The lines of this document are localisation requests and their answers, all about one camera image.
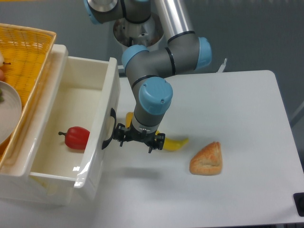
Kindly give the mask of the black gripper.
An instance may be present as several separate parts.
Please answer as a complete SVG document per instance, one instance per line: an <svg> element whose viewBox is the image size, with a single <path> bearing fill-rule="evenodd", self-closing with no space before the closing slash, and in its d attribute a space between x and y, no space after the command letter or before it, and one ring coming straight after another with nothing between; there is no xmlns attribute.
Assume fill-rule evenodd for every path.
<svg viewBox="0 0 304 228"><path fill-rule="evenodd" d="M152 150L162 150L165 142L165 134L157 133L156 131L138 131L133 125L126 127L122 123L118 123L115 130L113 139L120 143L120 146L124 142L136 141L145 143L149 146L148 153Z"/></svg>

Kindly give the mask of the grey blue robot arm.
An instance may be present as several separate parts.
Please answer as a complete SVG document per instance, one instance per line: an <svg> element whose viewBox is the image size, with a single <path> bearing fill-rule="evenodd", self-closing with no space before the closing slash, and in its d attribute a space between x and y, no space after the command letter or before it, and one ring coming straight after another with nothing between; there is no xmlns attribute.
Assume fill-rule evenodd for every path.
<svg viewBox="0 0 304 228"><path fill-rule="evenodd" d="M154 51L135 41L152 33L149 0L86 0L84 5L94 24L118 19L126 22L128 48L122 54L122 64L136 105L131 125L115 123L111 139L120 143L136 141L149 150L161 150L165 134L157 130L173 97L166 79L208 66L212 60L208 40L196 35L183 0L155 1L168 45Z"/></svg>

